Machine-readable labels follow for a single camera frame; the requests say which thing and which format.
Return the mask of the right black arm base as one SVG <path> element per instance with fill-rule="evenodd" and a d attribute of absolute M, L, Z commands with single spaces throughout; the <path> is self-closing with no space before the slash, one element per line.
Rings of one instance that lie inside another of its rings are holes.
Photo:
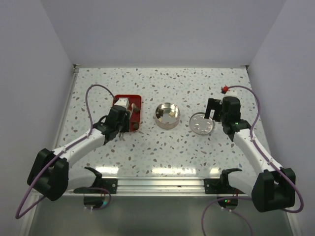
<path fill-rule="evenodd" d="M 241 193 L 237 188 L 231 187 L 228 181 L 228 175 L 232 172 L 241 172 L 239 168 L 231 168 L 223 170 L 219 178 L 205 178 L 204 181 L 204 192 L 205 194 L 236 194 Z"/>

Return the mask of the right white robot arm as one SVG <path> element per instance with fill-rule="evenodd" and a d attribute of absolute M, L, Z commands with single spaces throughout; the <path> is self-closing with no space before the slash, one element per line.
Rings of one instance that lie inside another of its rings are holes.
<path fill-rule="evenodd" d="M 210 98 L 206 118 L 213 111 L 212 119 L 221 122 L 223 132 L 230 138 L 249 161 L 256 177 L 240 176 L 241 169 L 222 170 L 218 179 L 204 180 L 205 192 L 231 193 L 240 190 L 252 198 L 259 212 L 292 207 L 295 204 L 296 175 L 291 168 L 283 168 L 274 160 L 251 131 L 251 125 L 241 119 L 241 104 L 237 97 L 226 96 L 222 100 Z"/>

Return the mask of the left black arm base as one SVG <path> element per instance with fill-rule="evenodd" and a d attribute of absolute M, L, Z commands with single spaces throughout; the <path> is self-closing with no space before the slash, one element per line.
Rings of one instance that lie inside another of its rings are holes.
<path fill-rule="evenodd" d="M 77 172 L 71 177 L 69 184 L 74 184 L 72 190 L 75 194 L 106 194 L 107 190 L 110 194 L 116 194 L 118 188 L 117 178 L 103 178 L 102 173 L 92 167 L 85 167 L 82 171 Z"/>

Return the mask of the metal tweezers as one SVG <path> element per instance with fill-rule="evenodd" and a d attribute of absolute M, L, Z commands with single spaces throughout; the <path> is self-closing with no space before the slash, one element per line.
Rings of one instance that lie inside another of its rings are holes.
<path fill-rule="evenodd" d="M 124 120 L 124 125 L 123 125 L 123 128 L 121 130 L 121 132 L 119 133 L 119 140 L 123 140 L 124 139 L 124 134 L 127 133 L 129 131 L 129 128 L 130 128 L 130 119 L 132 117 L 132 114 L 133 114 L 133 111 L 134 111 L 134 108 L 135 108 L 135 104 L 132 103 L 131 104 L 131 109 L 127 111 L 127 114 L 128 114 L 128 120 Z"/>

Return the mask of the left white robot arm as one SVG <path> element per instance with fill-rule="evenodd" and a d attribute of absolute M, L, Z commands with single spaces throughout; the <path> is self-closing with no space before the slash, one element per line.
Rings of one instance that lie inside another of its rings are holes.
<path fill-rule="evenodd" d="M 51 201 L 67 190 L 86 188 L 91 193 L 101 190 L 101 173 L 91 167 L 80 171 L 72 166 L 91 151 L 106 145 L 118 133 L 129 130 L 130 112 L 126 105 L 113 105 L 105 121 L 92 125 L 92 129 L 68 145 L 55 150 L 42 149 L 35 159 L 27 184 Z"/>

